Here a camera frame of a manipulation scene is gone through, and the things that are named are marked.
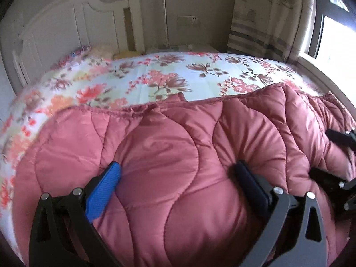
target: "metal screw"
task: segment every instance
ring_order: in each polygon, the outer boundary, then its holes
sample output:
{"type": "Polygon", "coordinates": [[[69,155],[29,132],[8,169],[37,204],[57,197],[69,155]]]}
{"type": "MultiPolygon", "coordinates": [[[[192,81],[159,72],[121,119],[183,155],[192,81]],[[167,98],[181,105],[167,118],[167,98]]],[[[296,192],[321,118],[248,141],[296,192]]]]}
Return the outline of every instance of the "metal screw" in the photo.
{"type": "Polygon", "coordinates": [[[278,195],[282,195],[284,193],[283,189],[281,187],[279,187],[279,186],[275,186],[273,188],[273,191],[278,195]]]}
{"type": "Polygon", "coordinates": [[[41,199],[42,200],[47,200],[49,198],[49,193],[45,192],[44,194],[42,194],[41,199]]]}
{"type": "Polygon", "coordinates": [[[313,192],[307,192],[307,197],[308,197],[309,199],[314,200],[314,199],[315,199],[315,194],[314,194],[313,192]]]}
{"type": "Polygon", "coordinates": [[[75,188],[73,190],[73,194],[74,194],[74,196],[79,196],[82,193],[82,191],[83,190],[81,188],[75,188]]]}

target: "white nightstand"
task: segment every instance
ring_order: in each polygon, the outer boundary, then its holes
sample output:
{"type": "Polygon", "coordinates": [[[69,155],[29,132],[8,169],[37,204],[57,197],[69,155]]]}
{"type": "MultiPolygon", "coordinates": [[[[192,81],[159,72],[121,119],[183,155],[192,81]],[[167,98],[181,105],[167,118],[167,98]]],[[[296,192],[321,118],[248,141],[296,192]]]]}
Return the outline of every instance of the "white nightstand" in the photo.
{"type": "Polygon", "coordinates": [[[208,44],[190,44],[181,46],[172,46],[170,49],[157,49],[151,47],[147,49],[146,54],[160,53],[160,52],[214,52],[218,51],[208,44]]]}

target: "striped curtain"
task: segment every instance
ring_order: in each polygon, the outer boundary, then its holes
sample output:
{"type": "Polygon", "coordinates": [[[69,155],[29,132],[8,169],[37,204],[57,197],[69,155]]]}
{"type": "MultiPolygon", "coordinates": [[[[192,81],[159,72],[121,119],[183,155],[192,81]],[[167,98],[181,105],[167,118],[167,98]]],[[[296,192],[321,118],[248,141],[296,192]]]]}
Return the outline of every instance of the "striped curtain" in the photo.
{"type": "Polygon", "coordinates": [[[227,52],[295,62],[314,0],[235,0],[227,52]]]}

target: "floral mattress cover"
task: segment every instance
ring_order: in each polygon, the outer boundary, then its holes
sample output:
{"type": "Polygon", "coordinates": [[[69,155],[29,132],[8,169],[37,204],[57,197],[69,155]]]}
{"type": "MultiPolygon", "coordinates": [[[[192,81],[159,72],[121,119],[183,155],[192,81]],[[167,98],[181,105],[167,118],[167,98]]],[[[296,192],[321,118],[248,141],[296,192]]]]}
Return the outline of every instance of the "floral mattress cover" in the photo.
{"type": "Polygon", "coordinates": [[[12,222],[16,166],[56,111],[79,104],[118,109],[179,92],[188,101],[202,100],[278,82],[311,95],[324,94],[287,64],[241,55],[159,53],[120,60],[73,55],[62,60],[16,98],[0,131],[0,230],[21,257],[12,222]]]}

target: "yellow pillow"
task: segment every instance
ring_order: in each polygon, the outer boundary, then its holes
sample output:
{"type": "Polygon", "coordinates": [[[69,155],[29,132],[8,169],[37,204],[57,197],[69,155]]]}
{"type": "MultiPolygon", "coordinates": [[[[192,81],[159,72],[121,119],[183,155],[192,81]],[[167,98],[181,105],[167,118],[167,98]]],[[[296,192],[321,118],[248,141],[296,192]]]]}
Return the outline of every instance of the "yellow pillow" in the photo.
{"type": "Polygon", "coordinates": [[[92,58],[113,59],[116,49],[111,45],[97,45],[91,48],[88,56],[92,58]]]}
{"type": "Polygon", "coordinates": [[[136,56],[141,56],[141,54],[136,51],[126,50],[126,51],[122,51],[121,53],[115,54],[113,56],[113,59],[117,60],[117,59],[130,58],[130,57],[136,57],[136,56]]]}

